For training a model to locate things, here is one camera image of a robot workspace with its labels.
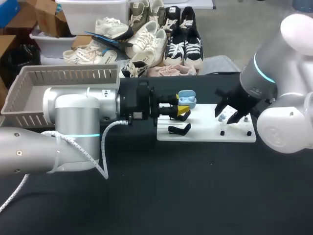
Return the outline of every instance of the robotic arm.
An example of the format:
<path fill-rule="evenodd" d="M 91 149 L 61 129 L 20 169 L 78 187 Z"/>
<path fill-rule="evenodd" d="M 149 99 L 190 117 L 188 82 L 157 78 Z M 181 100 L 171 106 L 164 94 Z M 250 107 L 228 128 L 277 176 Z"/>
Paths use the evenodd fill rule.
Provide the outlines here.
<path fill-rule="evenodd" d="M 259 116 L 257 130 L 272 149 L 293 153 L 313 147 L 313 19 L 290 15 L 280 31 L 256 52 L 240 74 L 240 85 L 224 94 L 216 117 L 226 105 L 237 112 L 227 124 L 251 112 Z M 260 115 L 261 100 L 275 100 Z"/>
<path fill-rule="evenodd" d="M 160 103 L 172 106 L 160 107 Z M 110 89 L 49 88 L 44 94 L 43 110 L 45 119 L 55 125 L 55 130 L 74 140 L 92 160 L 57 135 L 44 136 L 21 128 L 3 127 L 0 128 L 0 175 L 94 168 L 92 161 L 98 163 L 100 158 L 101 123 L 124 119 L 122 124 L 131 125 L 135 120 L 152 118 L 156 125 L 160 115 L 177 118 L 186 113 L 189 106 L 179 105 L 176 94 L 161 96 L 150 89 L 147 82 L 140 82 L 136 92 L 125 96 Z M 104 140 L 101 145 L 104 153 Z"/>

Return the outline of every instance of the white storage bin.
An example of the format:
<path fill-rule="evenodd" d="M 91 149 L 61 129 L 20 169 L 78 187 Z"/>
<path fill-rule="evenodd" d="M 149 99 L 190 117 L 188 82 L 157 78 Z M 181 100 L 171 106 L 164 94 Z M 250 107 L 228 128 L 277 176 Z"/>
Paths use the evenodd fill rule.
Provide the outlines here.
<path fill-rule="evenodd" d="M 73 35 L 94 33 L 97 19 L 115 18 L 128 23 L 129 0 L 56 0 L 61 4 Z"/>
<path fill-rule="evenodd" d="M 72 38 L 55 38 L 50 36 L 38 35 L 39 30 L 34 29 L 29 37 L 34 39 L 38 44 L 41 54 L 46 58 L 63 58 L 63 52 L 71 50 L 76 37 Z"/>

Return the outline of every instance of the white plastic basket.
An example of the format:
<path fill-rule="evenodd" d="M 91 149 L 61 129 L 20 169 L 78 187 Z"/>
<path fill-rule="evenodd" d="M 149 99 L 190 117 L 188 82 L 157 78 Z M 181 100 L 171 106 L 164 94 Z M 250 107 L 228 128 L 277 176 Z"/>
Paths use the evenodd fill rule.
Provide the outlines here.
<path fill-rule="evenodd" d="M 25 66 L 12 84 L 1 114 L 19 128 L 52 127 L 44 118 L 49 87 L 119 88 L 119 65 Z"/>
<path fill-rule="evenodd" d="M 129 0 L 56 0 L 56 3 L 61 4 L 73 35 L 94 33 L 96 20 L 105 17 L 128 22 Z"/>
<path fill-rule="evenodd" d="M 55 38 L 39 35 L 40 31 L 34 29 L 29 37 L 34 39 L 41 50 L 41 54 L 46 58 L 63 58 L 63 52 L 71 50 L 76 37 Z"/>

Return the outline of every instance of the black shoe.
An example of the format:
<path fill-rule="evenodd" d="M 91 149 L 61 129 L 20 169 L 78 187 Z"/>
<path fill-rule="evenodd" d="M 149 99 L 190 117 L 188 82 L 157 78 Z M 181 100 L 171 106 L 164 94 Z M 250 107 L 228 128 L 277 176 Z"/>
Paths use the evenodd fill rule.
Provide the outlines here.
<path fill-rule="evenodd" d="M 197 28 L 196 14 L 191 6 L 185 7 L 185 9 L 182 11 L 180 26 L 185 29 L 189 29 L 191 27 Z"/>
<path fill-rule="evenodd" d="M 182 31 L 181 27 L 177 26 L 173 29 L 167 42 L 163 60 L 165 65 L 183 64 L 184 42 L 184 32 Z"/>
<path fill-rule="evenodd" d="M 171 33 L 176 26 L 180 24 L 180 8 L 177 6 L 167 7 L 165 9 L 164 26 L 166 33 Z"/>
<path fill-rule="evenodd" d="M 199 70 L 202 67 L 204 56 L 202 40 L 195 28 L 190 28 L 187 31 L 184 52 L 184 65 L 193 65 L 195 69 Z"/>

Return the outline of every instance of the gray plastic basket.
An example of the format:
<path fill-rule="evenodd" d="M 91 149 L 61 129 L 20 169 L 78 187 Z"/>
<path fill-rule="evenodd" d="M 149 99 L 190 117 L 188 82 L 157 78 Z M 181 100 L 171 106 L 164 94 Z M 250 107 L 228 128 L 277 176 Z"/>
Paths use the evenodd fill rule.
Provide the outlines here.
<path fill-rule="evenodd" d="M 20 128 L 51 127 L 43 113 L 49 87 L 119 88 L 119 65 L 25 66 L 12 84 L 1 114 Z"/>

